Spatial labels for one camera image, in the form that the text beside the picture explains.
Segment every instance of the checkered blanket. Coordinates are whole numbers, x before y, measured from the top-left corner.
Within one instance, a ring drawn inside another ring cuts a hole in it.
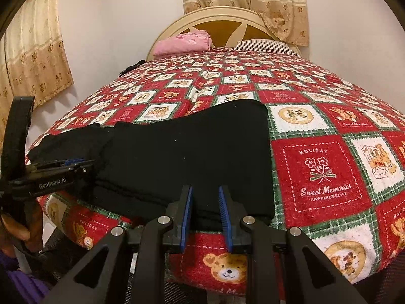
[[[351,282],[387,266],[405,247],[405,116],[308,60],[217,49],[151,61],[85,99],[46,134],[92,122],[149,123],[243,98],[260,100],[269,111],[272,226],[301,227]],[[40,202],[87,248],[109,228],[130,225],[66,193]],[[220,234],[191,234],[185,253],[166,263],[168,278],[245,291],[246,257],[226,253]]]

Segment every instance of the wall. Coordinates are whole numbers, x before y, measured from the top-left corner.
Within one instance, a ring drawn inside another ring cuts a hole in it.
[[[383,0],[307,0],[306,56],[405,112],[405,32]],[[68,110],[146,57],[183,14],[182,0],[59,0],[74,86],[34,112],[27,144]]]

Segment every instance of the pink pillow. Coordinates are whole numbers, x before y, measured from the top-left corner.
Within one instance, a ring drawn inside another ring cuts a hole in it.
[[[158,41],[153,49],[155,56],[184,52],[208,51],[211,38],[206,31],[189,32]]]

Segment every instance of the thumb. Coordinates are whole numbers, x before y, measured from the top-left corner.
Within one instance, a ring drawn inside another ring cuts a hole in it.
[[[16,222],[11,216],[2,214],[1,219],[7,232],[13,237],[22,241],[28,241],[30,239],[30,231],[20,223]]]

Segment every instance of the striped pillow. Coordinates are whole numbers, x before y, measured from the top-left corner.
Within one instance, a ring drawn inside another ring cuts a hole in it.
[[[278,54],[290,54],[292,56],[301,57],[297,52],[293,51],[284,42],[268,39],[244,40],[239,42],[234,47],[234,50],[272,52]]]

